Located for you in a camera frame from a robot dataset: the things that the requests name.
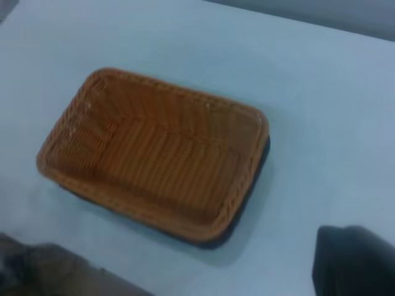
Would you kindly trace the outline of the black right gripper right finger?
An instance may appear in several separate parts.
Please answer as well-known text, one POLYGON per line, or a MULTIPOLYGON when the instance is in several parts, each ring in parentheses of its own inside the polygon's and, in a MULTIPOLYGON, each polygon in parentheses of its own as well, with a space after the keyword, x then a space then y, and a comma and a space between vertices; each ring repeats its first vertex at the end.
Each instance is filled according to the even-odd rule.
POLYGON ((361 226, 317 231, 316 295, 394 295, 394 246, 361 226))

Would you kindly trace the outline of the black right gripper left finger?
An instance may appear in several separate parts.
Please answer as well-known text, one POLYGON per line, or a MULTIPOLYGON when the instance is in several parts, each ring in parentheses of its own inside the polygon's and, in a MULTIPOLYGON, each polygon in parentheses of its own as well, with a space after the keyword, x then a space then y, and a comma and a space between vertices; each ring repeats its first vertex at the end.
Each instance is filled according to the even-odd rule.
POLYGON ((1 234, 1 295, 151 295, 56 244, 1 234))

